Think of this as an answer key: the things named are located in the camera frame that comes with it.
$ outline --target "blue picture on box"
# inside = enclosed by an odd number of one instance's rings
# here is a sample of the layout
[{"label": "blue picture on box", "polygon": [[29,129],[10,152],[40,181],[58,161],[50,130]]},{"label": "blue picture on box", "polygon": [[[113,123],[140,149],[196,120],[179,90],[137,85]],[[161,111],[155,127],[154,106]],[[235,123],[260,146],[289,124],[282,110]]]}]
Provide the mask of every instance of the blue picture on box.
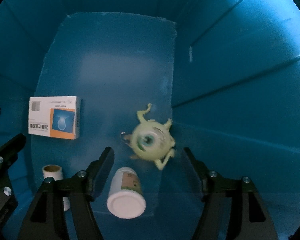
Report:
[{"label": "blue picture on box", "polygon": [[73,133],[73,124],[74,124],[74,112],[54,109],[53,110],[53,119],[52,119],[52,129]]}]

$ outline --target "orange and white box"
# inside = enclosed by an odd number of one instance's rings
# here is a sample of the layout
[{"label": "orange and white box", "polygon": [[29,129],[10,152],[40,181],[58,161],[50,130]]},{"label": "orange and white box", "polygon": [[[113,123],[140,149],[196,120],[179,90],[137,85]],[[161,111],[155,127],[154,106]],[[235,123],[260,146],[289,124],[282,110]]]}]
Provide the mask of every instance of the orange and white box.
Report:
[{"label": "orange and white box", "polygon": [[79,97],[33,97],[29,101],[30,134],[76,139],[80,133]]}]

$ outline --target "one-eyed monster toy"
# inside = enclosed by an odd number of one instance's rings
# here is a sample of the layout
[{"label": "one-eyed monster toy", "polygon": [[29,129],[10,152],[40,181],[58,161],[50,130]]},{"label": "one-eyed monster toy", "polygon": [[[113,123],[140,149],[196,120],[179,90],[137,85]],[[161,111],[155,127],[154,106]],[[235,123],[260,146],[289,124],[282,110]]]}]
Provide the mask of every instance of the one-eyed monster toy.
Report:
[{"label": "one-eyed monster toy", "polygon": [[169,129],[172,120],[169,118],[165,124],[160,124],[155,120],[146,120],[143,116],[151,109],[137,111],[137,117],[140,124],[134,129],[132,134],[125,135],[124,138],[129,140],[127,143],[137,156],[131,158],[140,158],[147,161],[153,161],[157,168],[162,171],[170,157],[174,157],[175,140],[170,135]]}]

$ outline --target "toilet paper roll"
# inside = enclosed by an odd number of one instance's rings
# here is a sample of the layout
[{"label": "toilet paper roll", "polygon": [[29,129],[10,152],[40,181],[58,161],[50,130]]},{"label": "toilet paper roll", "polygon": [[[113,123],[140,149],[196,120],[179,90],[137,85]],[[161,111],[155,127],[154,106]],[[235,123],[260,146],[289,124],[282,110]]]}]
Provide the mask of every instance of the toilet paper roll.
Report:
[{"label": "toilet paper roll", "polygon": [[[54,180],[63,179],[62,168],[58,165],[47,165],[42,168],[43,177],[53,177]],[[67,197],[63,198],[63,207],[67,211],[70,208],[70,201]]]}]

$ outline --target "white cylinder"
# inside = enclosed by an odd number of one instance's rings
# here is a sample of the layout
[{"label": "white cylinder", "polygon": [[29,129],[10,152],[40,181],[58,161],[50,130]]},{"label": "white cylinder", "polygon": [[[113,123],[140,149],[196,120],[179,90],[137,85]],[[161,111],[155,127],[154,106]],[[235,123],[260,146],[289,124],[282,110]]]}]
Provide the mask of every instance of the white cylinder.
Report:
[{"label": "white cylinder", "polygon": [[[42,168],[43,177],[53,177],[54,180],[63,179],[62,168],[58,165],[47,165]],[[67,197],[63,198],[63,207],[67,211],[70,208],[70,201]]]},{"label": "white cylinder", "polygon": [[140,180],[133,169],[117,170],[111,182],[107,207],[113,215],[123,219],[136,218],[146,210]]}]

